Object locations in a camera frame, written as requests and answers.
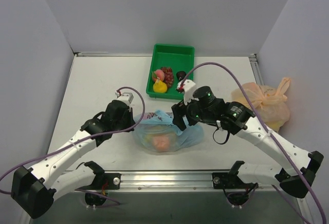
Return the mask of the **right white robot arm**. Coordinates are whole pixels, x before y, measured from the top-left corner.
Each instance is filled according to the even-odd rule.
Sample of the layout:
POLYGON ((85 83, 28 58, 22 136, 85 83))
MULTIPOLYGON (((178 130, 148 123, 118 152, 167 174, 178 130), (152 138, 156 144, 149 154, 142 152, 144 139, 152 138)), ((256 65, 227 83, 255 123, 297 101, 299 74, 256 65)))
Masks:
POLYGON ((260 149, 277 165, 236 161, 224 180, 224 186, 260 183, 280 187, 285 193, 304 198, 312 186, 324 156, 308 152, 290 143, 272 129, 263 126, 255 113, 239 102, 217 98, 209 86, 197 88, 188 82, 176 89, 183 100, 172 106, 173 124, 181 131, 198 123, 215 126, 260 149))

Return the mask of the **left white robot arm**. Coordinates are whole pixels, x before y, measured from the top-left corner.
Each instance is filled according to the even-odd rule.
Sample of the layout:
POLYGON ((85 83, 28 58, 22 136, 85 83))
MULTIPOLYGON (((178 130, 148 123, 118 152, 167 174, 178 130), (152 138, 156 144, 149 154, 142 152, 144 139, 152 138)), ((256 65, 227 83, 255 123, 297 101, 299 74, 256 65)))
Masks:
POLYGON ((87 120, 58 150, 29 168, 14 171, 11 197, 32 218, 45 214, 61 196, 83 186, 93 189, 104 183, 104 170, 95 162, 87 162, 67 175, 63 173, 78 159, 122 130, 133 130, 135 121, 131 102, 133 95, 123 93, 110 102, 105 111, 87 120))

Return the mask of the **blue printed plastic bag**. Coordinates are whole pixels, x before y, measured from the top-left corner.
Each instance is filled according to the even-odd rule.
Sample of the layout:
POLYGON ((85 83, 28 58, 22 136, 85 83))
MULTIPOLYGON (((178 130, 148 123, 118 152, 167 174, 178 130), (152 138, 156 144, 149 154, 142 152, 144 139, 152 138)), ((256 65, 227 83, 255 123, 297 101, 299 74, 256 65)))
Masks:
POLYGON ((152 146, 154 136, 166 135, 170 139, 170 148, 167 152, 175 152, 197 145, 204 138, 204 130, 200 125, 188 126, 188 122, 184 118, 187 126, 182 132, 173 124, 173 114, 162 110, 136 115, 134 121, 138 120, 141 122, 134 128, 134 140, 141 147, 152 152, 157 152, 152 146))

